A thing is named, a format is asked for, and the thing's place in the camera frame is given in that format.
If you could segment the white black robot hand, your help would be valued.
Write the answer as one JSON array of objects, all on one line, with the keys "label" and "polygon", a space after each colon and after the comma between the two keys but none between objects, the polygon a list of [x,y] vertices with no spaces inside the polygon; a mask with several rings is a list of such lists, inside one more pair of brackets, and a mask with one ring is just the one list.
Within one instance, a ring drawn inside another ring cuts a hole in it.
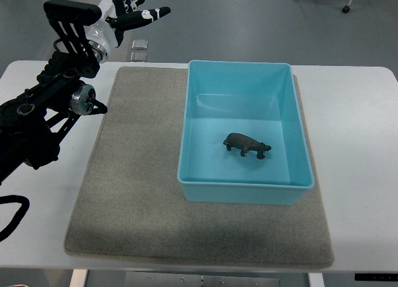
[{"label": "white black robot hand", "polygon": [[159,20],[171,13],[169,7],[139,9],[145,0],[101,0],[101,17],[86,28],[86,38],[99,63],[107,61],[113,49],[118,48],[124,33]]}]

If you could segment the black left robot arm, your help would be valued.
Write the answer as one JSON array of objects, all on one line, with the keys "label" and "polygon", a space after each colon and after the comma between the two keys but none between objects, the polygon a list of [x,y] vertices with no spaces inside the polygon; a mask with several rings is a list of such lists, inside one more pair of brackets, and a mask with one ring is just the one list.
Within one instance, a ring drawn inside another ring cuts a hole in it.
[{"label": "black left robot arm", "polygon": [[60,143],[80,116],[105,114],[95,89],[100,63],[85,27],[99,21],[101,9],[67,0],[44,3],[49,24],[66,52],[56,50],[37,77],[38,84],[1,105],[1,179],[21,164],[38,169],[58,159]]}]

